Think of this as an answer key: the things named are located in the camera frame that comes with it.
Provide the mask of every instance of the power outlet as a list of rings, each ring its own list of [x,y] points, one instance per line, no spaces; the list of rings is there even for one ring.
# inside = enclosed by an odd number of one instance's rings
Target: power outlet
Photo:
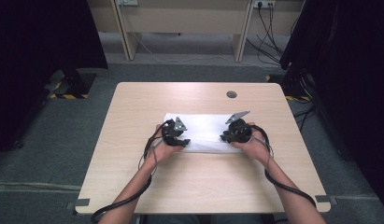
[[[258,5],[259,5],[260,2],[262,3],[262,7],[261,8],[270,8],[270,7],[274,7],[274,4],[276,3],[276,0],[265,0],[265,1],[256,0],[254,7],[259,8]]]

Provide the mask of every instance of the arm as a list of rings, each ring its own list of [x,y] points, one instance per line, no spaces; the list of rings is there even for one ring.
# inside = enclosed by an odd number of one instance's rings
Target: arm
[[[263,139],[260,132],[254,130],[252,135]],[[259,161],[271,177],[281,184],[297,189],[297,186],[281,170],[276,161],[271,157],[264,144],[251,137],[247,143],[232,143],[233,147],[240,148],[250,158]],[[320,213],[306,198],[281,189],[276,186],[277,193],[284,207],[290,223],[325,223]]]
[[[121,191],[121,193],[113,203],[123,201],[133,196],[140,189],[142,189],[142,187],[147,183],[151,173],[156,168],[156,160],[157,160],[157,163],[160,163],[162,161],[167,160],[172,155],[172,153],[176,151],[181,151],[181,150],[182,150],[182,147],[170,147],[164,141],[162,141],[156,148],[151,148],[141,168],[135,173],[134,177],[125,186],[125,188]],[[138,203],[138,199],[106,212],[100,219],[99,223],[101,224],[130,223],[137,203]]]

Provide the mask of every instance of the hole in table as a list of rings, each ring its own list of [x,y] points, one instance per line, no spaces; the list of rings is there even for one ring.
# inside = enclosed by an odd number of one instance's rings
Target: hole in table
[[[227,95],[227,97],[232,98],[232,99],[234,99],[235,97],[237,97],[237,93],[236,93],[235,91],[228,91],[228,92],[226,93],[226,95]]]

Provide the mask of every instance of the wooden table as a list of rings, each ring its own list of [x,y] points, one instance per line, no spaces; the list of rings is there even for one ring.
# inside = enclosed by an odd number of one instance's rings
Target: wooden table
[[[232,99],[226,93],[235,91]],[[120,83],[114,93],[76,206],[91,214],[111,204],[137,170],[155,125],[167,112],[233,114],[264,128],[275,160],[313,198],[326,195],[279,85],[269,83]],[[318,203],[327,212],[329,203]],[[136,213],[276,213],[283,208],[263,167],[243,153],[175,154],[159,165]]]

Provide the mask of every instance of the white paper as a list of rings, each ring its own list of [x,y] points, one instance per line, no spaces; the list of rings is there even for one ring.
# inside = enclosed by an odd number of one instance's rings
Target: white paper
[[[241,150],[232,147],[221,140],[220,135],[226,131],[229,124],[225,124],[232,114],[165,114],[164,121],[176,120],[177,117],[185,124],[187,131],[178,139],[191,139],[191,142],[183,148],[184,152],[204,153],[230,153]]]

